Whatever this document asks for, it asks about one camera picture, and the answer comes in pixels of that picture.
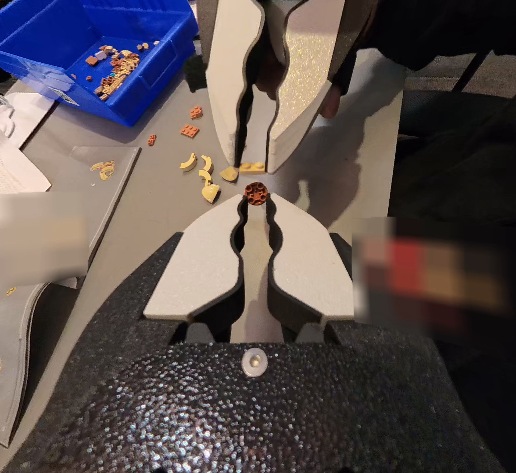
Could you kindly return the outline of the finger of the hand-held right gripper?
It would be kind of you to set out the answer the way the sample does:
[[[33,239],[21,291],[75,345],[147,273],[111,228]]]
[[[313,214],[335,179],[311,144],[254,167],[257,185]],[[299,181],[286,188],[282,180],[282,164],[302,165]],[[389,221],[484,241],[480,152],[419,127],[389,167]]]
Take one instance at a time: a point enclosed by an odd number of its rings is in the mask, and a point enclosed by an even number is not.
[[[218,0],[206,79],[215,131],[230,166],[239,166],[247,62],[261,37],[264,14],[256,0]]]
[[[285,19],[285,74],[268,130],[266,169],[276,173],[319,115],[331,88],[328,78],[346,0],[307,0]]]

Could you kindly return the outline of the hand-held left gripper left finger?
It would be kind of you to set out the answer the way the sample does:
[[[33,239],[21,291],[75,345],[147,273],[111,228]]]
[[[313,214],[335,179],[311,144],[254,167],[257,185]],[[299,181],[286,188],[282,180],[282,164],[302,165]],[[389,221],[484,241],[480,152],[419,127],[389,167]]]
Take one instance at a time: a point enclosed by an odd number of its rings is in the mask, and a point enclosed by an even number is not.
[[[233,323],[245,304],[247,199],[233,196],[181,234],[144,309],[147,319]]]

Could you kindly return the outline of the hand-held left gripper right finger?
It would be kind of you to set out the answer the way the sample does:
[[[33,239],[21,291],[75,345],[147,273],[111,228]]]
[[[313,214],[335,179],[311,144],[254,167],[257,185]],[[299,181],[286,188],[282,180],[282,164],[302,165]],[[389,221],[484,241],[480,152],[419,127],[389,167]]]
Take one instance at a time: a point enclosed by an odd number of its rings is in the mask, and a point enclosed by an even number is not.
[[[353,286],[329,233],[281,196],[268,196],[268,309],[282,325],[354,319]]]

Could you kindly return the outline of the brown round toy brick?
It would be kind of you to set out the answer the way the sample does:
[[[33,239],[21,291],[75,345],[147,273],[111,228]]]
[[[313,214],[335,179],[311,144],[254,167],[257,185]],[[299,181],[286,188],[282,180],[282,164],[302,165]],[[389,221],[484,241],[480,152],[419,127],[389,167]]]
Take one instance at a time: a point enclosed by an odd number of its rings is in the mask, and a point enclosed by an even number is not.
[[[249,205],[263,205],[268,198],[268,189],[264,183],[256,181],[246,185],[244,195],[247,198]]]

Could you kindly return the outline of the pile of small toy bricks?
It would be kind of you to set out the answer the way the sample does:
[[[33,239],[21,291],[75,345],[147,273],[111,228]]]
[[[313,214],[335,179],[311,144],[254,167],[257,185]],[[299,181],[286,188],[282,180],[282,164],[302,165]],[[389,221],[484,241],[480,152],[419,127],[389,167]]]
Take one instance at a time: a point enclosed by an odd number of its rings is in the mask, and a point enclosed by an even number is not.
[[[131,50],[117,50],[112,45],[102,45],[98,51],[85,59],[87,66],[94,68],[100,63],[108,61],[110,71],[100,80],[100,85],[94,89],[94,94],[103,102],[107,102],[111,96],[121,88],[128,77],[138,68],[145,52],[159,44],[159,40],[152,44],[142,42],[136,45],[136,52]]]

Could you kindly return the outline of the blue plastic bin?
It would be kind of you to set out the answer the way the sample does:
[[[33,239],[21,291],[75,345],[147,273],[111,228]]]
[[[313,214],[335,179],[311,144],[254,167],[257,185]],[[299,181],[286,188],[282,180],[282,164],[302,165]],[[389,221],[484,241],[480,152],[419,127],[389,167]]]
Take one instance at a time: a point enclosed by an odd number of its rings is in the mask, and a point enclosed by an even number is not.
[[[187,0],[14,0],[1,10],[1,68],[43,96],[130,127],[195,53],[197,33]],[[104,45],[140,58],[106,100],[95,91],[111,78],[111,59],[87,63]]]

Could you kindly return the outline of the person's right forearm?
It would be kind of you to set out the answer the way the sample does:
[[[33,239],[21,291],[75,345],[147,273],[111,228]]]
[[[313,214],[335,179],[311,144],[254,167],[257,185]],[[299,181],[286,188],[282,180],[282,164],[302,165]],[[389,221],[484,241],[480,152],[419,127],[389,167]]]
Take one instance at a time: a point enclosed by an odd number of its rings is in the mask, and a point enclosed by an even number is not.
[[[437,56],[474,54],[453,91],[462,91],[490,52],[515,55],[515,0],[376,0],[334,83],[344,95],[360,49],[377,49],[412,71]]]

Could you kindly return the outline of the grey instruction booklet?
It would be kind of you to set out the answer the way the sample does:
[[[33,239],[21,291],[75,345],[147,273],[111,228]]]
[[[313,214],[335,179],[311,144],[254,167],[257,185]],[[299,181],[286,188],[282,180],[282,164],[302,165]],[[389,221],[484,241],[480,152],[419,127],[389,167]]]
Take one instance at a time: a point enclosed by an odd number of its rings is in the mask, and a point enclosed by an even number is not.
[[[76,146],[54,182],[56,192],[80,194],[86,211],[89,269],[140,147]],[[9,447],[20,418],[29,369],[35,307],[50,283],[1,290],[1,445]]]

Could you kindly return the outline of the person's black jacket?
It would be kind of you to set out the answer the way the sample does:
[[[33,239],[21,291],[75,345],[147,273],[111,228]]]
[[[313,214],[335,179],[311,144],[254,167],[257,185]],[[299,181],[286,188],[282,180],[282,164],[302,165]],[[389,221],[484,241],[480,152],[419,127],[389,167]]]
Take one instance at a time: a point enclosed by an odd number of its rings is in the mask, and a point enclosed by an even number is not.
[[[515,472],[515,58],[490,58],[466,91],[440,78],[409,78],[389,215],[439,221],[470,246],[490,243],[497,260],[468,251],[475,286],[506,281],[508,316],[467,308],[468,335],[435,337],[479,434]]]

